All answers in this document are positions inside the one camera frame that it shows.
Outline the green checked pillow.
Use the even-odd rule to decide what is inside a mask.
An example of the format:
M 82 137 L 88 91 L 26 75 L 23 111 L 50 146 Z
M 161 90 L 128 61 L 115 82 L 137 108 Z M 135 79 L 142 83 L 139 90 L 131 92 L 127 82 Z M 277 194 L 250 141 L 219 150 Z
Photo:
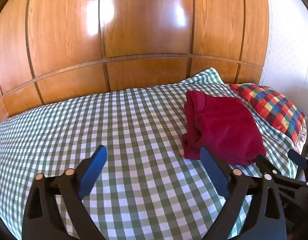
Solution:
M 215 68 L 208 68 L 204 71 L 199 72 L 193 77 L 189 77 L 183 81 L 179 82 L 180 84 L 208 84 L 215 83 L 219 85 L 224 85 L 225 83 L 222 81 L 219 73 Z

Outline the red sweater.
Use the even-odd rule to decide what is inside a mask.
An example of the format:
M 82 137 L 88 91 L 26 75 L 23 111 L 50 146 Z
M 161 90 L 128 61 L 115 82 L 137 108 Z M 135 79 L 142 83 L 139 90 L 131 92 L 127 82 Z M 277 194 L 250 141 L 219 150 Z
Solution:
M 254 117 L 241 99 L 188 90 L 184 112 L 187 132 L 181 142 L 186 159 L 199 160 L 202 147 L 230 165 L 250 165 L 259 155 L 266 156 Z

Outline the wooden panelled headboard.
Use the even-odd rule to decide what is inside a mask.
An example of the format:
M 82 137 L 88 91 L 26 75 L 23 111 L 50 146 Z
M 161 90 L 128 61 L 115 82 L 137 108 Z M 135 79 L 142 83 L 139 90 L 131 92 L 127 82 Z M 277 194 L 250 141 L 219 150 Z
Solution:
M 208 67 L 257 83 L 268 35 L 268 0 L 0 0 L 0 123 Z

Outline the green checked bed cover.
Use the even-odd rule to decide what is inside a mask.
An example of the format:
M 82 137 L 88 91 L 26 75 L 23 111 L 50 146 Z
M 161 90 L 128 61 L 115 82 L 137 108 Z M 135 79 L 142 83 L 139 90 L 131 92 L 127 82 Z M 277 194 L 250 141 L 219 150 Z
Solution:
M 185 93 L 233 97 L 227 85 L 180 84 L 41 106 L 0 124 L 0 217 L 21 238 L 38 173 L 61 175 L 99 145 L 107 163 L 83 204 L 107 239 L 201 239 L 225 200 L 183 157 Z

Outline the colourful checked pillow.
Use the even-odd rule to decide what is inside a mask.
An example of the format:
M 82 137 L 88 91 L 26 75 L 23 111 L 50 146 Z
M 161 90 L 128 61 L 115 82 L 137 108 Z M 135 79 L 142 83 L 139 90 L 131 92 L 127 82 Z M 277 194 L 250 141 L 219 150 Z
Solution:
M 253 83 L 230 83 L 229 86 L 272 127 L 296 143 L 307 117 L 291 100 L 267 86 Z

